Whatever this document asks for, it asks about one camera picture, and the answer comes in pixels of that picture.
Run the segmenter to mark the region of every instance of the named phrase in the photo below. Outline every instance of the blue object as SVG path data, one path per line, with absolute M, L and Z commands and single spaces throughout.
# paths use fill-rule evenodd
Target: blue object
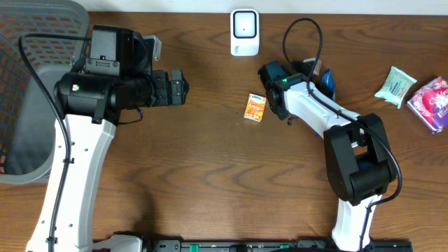
M 319 90 L 328 98 L 332 99 L 333 101 L 336 101 L 336 87 L 331 70 L 326 69 L 323 72 L 321 82 L 319 85 Z

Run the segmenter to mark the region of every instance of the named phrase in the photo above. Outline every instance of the white packet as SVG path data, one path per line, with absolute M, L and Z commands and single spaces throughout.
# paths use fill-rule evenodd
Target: white packet
M 384 98 L 386 102 L 395 104 L 400 108 L 407 91 L 416 82 L 416 79 L 408 76 L 404 71 L 392 66 L 386 82 L 375 94 L 375 97 Z

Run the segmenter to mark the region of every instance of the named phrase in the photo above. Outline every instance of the cable clip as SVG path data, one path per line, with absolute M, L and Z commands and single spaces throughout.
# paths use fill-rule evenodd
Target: cable clip
M 65 163 L 70 163 L 70 164 L 74 164 L 75 163 L 75 158 L 73 157 L 71 160 L 68 160 L 68 159 L 64 159 L 63 161 L 62 161 L 64 164 Z
M 45 243 L 50 243 L 52 242 L 53 244 L 57 244 L 57 237 L 47 237 L 47 239 L 45 240 Z

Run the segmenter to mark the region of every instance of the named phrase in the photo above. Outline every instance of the white plug-in device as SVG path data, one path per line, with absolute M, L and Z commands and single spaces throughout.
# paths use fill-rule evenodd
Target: white plug-in device
M 260 48 L 260 18 L 253 9 L 237 9 L 230 14 L 230 52 L 234 56 L 254 56 Z

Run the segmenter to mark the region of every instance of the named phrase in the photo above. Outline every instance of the gray laundry basket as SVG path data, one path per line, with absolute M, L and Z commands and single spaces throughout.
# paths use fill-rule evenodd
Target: gray laundry basket
M 55 116 L 18 52 L 26 33 L 85 36 L 87 11 L 69 0 L 0 0 L 0 183 L 44 181 L 53 161 Z M 50 94 L 84 42 L 27 38 L 25 52 Z

